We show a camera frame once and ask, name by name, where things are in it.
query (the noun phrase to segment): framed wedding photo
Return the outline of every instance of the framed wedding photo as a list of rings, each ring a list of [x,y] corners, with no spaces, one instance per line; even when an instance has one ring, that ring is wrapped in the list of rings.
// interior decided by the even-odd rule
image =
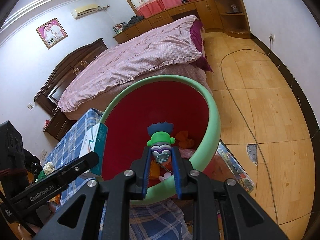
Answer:
[[[36,29],[36,31],[48,49],[57,44],[59,41],[62,41],[64,38],[68,37],[68,34],[62,28],[57,18],[54,18],[51,21],[41,25]]]

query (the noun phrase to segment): wall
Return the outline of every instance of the wall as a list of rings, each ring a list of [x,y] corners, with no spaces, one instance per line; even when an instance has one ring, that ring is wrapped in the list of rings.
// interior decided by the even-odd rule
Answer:
[[[243,0],[251,33],[293,74],[320,123],[320,28],[302,0]]]
[[[117,43],[113,20],[105,11],[75,20],[71,10],[97,0],[80,0],[48,12],[19,30],[0,47],[0,123],[10,120],[21,133],[24,148],[39,156],[57,141],[42,132],[49,115],[40,107],[27,108],[56,65],[70,52],[103,38],[108,48]],[[68,37],[47,49],[36,28],[57,17]]]
[[[108,15],[116,24],[130,21],[135,16],[127,0],[99,0],[101,4],[110,5]]]

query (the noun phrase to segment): blue checkered blanket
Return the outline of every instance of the blue checkered blanket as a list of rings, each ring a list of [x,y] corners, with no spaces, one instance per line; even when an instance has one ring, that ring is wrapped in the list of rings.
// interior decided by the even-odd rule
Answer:
[[[84,133],[100,121],[102,112],[89,109],[66,133],[44,163],[52,162],[56,168],[79,157]],[[61,206],[79,190],[87,180],[77,178],[61,193]],[[100,237],[103,219],[100,224]],[[147,206],[130,206],[131,240],[191,240],[181,209],[170,199]]]

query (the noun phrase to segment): air conditioner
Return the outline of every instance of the air conditioner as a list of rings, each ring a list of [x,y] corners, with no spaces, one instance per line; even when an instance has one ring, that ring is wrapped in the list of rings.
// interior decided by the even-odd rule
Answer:
[[[74,9],[71,14],[74,17],[74,19],[79,19],[83,16],[86,16],[88,14],[94,13],[96,11],[99,11],[100,8],[98,4],[89,4],[86,6],[78,7]]]

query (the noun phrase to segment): power outlet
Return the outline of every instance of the power outlet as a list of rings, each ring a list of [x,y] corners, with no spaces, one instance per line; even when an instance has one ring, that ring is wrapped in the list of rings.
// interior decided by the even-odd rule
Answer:
[[[275,42],[275,35],[270,33],[270,37],[269,39],[272,41],[272,42]]]

